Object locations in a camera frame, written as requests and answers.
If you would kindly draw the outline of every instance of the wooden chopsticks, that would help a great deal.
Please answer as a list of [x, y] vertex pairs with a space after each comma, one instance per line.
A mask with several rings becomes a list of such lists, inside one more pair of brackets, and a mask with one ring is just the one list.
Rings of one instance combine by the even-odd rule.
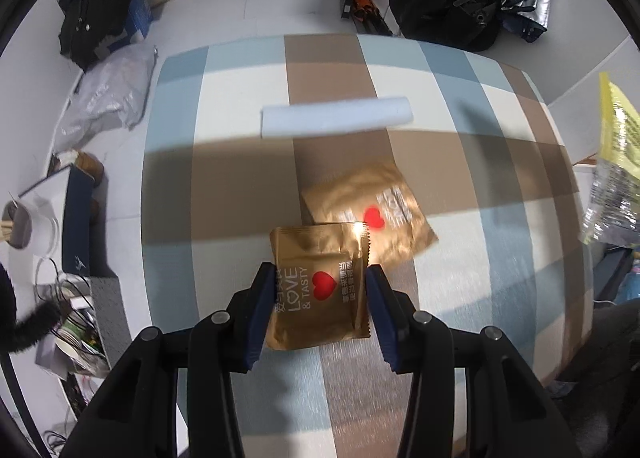
[[2, 220], [0, 222], [0, 229], [2, 230], [1, 241], [7, 242], [11, 238], [11, 232], [14, 230], [14, 223], [10, 220]]

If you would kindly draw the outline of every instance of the storage box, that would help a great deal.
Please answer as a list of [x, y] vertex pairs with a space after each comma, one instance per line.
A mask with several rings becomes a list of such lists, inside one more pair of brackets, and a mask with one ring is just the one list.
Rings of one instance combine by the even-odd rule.
[[54, 218], [56, 241], [46, 259], [33, 256], [29, 282], [51, 284], [58, 272], [89, 276], [89, 219], [94, 179], [75, 165], [67, 165], [20, 194], [28, 206]]
[[106, 59], [110, 53], [115, 52], [127, 44], [139, 43], [149, 33], [149, 27], [154, 20], [151, 14], [151, 0], [131, 0], [129, 15], [124, 24], [122, 34], [108, 35], [95, 48], [98, 59]]

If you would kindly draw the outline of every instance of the checkered tablecloth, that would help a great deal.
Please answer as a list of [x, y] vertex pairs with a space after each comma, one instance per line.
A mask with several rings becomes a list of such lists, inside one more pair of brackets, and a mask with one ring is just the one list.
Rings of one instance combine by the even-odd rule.
[[[398, 128], [260, 135], [266, 104], [405, 96]], [[440, 241], [391, 285], [449, 326], [500, 327], [549, 380], [591, 329], [591, 260], [566, 150], [529, 77], [482, 56], [370, 35], [254, 38], [170, 57], [146, 138], [142, 242], [153, 322], [190, 327], [271, 261], [269, 232], [310, 217], [300, 190], [393, 159]], [[465, 434], [456, 376], [455, 440]], [[409, 376], [375, 335], [265, 350], [234, 376], [247, 456], [394, 456]], [[180, 405], [184, 396], [180, 392]]]

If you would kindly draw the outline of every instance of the black cable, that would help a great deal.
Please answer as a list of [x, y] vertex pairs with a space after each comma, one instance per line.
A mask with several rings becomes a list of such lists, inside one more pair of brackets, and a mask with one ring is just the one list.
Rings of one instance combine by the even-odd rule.
[[84, 284], [86, 285], [86, 287], [89, 289], [89, 291], [91, 290], [91, 285], [89, 284], [89, 282], [86, 280], [85, 276], [78, 276], [78, 278], [82, 279], [84, 281]]
[[[86, 279], [85, 279], [85, 278], [83, 278], [82, 276], [79, 276], [79, 277], [80, 277], [80, 278], [82, 278], [82, 280], [86, 283], [87, 287], [89, 287], [89, 283], [86, 281]], [[91, 309], [93, 309], [93, 308], [94, 308], [94, 307], [92, 306], [92, 304], [91, 304], [91, 303], [89, 303], [89, 300], [86, 298], [86, 296], [85, 296], [82, 292], [80, 292], [80, 289], [79, 289], [75, 284], [73, 284], [73, 283], [72, 283], [71, 281], [69, 281], [68, 279], [65, 279], [63, 282], [68, 282], [68, 284], [70, 284], [70, 285], [75, 289], [75, 291], [76, 291], [76, 292], [78, 292], [78, 294], [80, 294], [80, 295], [82, 296], [82, 299], [84, 299], [84, 302], [85, 302], [85, 303], [87, 303], [87, 306], [88, 306], [89, 308], [91, 308]]]
[[89, 384], [89, 391], [91, 391], [91, 392], [92, 392], [92, 394], [94, 394], [94, 395], [95, 395], [95, 391], [96, 391], [96, 390], [94, 390], [94, 388], [93, 388], [93, 385], [94, 385], [94, 384], [93, 384], [93, 383], [92, 383], [92, 381], [91, 381], [91, 377], [89, 377], [88, 384]]
[[53, 284], [53, 288], [56, 292], [56, 299], [61, 302], [63, 300], [65, 300], [64, 295], [62, 295], [58, 289], [58, 287], [60, 286], [60, 271], [58, 270], [58, 266], [56, 265], [56, 262], [53, 260], [53, 258], [48, 258], [49, 261], [51, 262], [51, 264], [53, 265], [53, 269], [56, 271], [56, 282]]
[[82, 310], [77, 310], [78, 314], [82, 316], [82, 320], [87, 323], [91, 328], [93, 328], [96, 332], [98, 331], [94, 321], [91, 319], [91, 317], [85, 313], [84, 309]]
[[77, 323], [74, 319], [71, 319], [71, 316], [67, 317], [65, 322], [69, 322], [73, 326], [75, 326], [76, 328], [79, 328], [81, 330], [86, 330], [88, 328], [87, 326], [82, 326], [80, 323]]
[[58, 455], [59, 449], [65, 446], [66, 437], [52, 430], [46, 430], [42, 435], [47, 442], [47, 447], [52, 453]]
[[63, 426], [63, 429], [65, 431], [65, 434], [68, 434], [68, 431], [66, 430], [66, 422], [68, 421], [69, 418], [69, 414], [71, 413], [71, 406], [69, 406], [68, 408], [66, 408], [66, 415], [65, 415], [65, 425]]
[[40, 261], [37, 264], [37, 269], [36, 269], [36, 277], [34, 280], [34, 288], [36, 290], [36, 295], [38, 296], [38, 299], [41, 300], [42, 302], [44, 301], [48, 301], [49, 299], [53, 299], [53, 297], [49, 297], [49, 298], [43, 298], [40, 295], [40, 292], [38, 291], [38, 287], [40, 287], [40, 285], [38, 284], [38, 274], [40, 272], [40, 265], [42, 264], [43, 261], [49, 260], [52, 264], [53, 264], [53, 269], [56, 272], [56, 282], [58, 281], [58, 266], [56, 265], [56, 262], [52, 259], [52, 258], [41, 258]]
[[11, 357], [6, 352], [0, 352], [0, 367], [2, 368], [4, 379], [6, 380], [7, 387], [9, 388], [9, 393], [11, 393], [15, 407], [18, 410], [18, 414], [22, 419], [22, 423], [24, 424], [29, 437], [31, 438], [33, 446], [43, 458], [49, 456], [49, 450], [40, 436], [40, 432], [33, 421], [31, 411], [29, 411], [24, 395], [22, 394], [22, 389], [20, 388], [18, 377], [15, 375], [15, 369], [11, 361]]

